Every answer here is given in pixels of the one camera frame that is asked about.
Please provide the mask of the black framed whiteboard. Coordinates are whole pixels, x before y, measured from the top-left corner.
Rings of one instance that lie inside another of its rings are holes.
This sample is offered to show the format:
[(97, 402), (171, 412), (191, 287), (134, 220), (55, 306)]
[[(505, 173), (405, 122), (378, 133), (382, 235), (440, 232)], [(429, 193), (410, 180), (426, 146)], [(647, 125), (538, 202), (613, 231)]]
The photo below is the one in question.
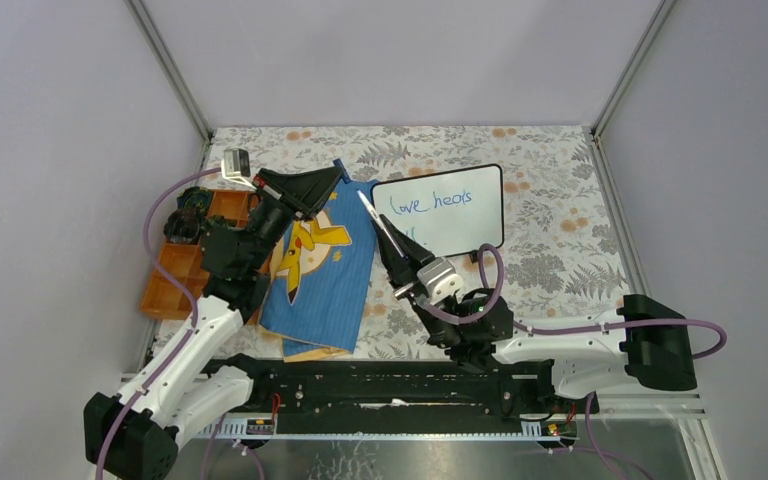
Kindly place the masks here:
[(379, 183), (371, 203), (409, 239), (437, 256), (505, 241), (503, 170), (484, 164)]

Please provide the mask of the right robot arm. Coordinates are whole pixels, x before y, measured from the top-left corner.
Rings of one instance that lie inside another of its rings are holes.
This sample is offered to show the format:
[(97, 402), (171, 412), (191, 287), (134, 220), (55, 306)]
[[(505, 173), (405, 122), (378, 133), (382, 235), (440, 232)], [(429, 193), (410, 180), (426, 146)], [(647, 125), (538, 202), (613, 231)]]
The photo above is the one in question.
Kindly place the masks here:
[(463, 293), (452, 263), (434, 255), (387, 219), (374, 223), (394, 296), (409, 303), (429, 345), (458, 366), (484, 373), (499, 366), (545, 362), (535, 402), (557, 412), (572, 399), (637, 383), (666, 392), (697, 388), (687, 319), (643, 294), (614, 310), (551, 321), (518, 322), (498, 285)]

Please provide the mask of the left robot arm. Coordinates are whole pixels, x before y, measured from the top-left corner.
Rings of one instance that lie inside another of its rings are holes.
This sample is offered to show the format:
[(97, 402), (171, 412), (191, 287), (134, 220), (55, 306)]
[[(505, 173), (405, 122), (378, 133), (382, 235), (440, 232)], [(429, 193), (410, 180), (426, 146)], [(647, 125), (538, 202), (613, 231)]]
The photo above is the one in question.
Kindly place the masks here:
[(208, 280), (200, 297), (190, 297), (189, 318), (116, 394), (98, 392), (85, 405), (85, 455), (98, 479), (164, 479), (180, 451), (221, 415), (237, 406), (256, 411), (269, 401), (268, 381), (237, 367), (224, 366), (202, 384), (195, 379), (261, 307), (270, 286), (263, 265), (294, 222), (323, 210), (343, 170), (263, 168), (246, 179), (234, 167), (222, 175), (251, 188), (256, 207), (243, 227), (224, 220), (206, 226), (199, 247)]

